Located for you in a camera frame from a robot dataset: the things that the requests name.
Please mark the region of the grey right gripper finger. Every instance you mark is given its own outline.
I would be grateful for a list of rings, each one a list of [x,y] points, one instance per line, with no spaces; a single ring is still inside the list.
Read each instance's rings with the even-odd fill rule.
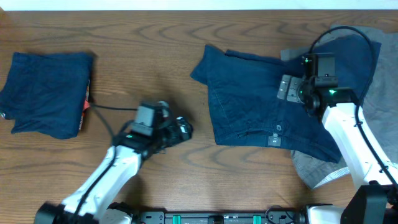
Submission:
[[[290,81],[292,77],[290,75],[283,75],[279,85],[279,91],[277,93],[278,99],[285,100],[289,91]]]
[[[301,99],[299,98],[299,88],[301,87],[303,82],[302,78],[291,77],[289,87],[287,90],[287,101],[293,103],[301,103]]]

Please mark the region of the dark blue denim shorts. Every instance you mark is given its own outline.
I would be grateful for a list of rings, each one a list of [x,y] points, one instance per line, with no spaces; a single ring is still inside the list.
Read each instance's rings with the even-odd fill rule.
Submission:
[[[206,45],[191,77],[208,87],[218,145],[279,147],[337,163],[330,133],[302,105],[277,97],[283,75],[303,73],[301,56],[282,61]]]

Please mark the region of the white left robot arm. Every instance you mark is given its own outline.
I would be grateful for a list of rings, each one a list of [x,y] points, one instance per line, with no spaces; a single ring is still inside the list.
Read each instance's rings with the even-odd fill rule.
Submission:
[[[59,205],[44,203],[35,223],[139,223],[137,215],[114,198],[144,161],[191,139],[193,127],[184,117],[175,117],[165,101],[142,102],[135,113],[111,133],[105,158],[86,182]]]

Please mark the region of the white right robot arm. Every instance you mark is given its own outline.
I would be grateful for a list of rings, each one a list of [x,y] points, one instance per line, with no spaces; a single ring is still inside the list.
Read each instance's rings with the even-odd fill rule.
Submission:
[[[345,208],[307,205],[296,223],[397,223],[397,167],[387,157],[363,115],[354,91],[335,77],[283,75],[277,97],[301,103],[334,139],[356,188]]]

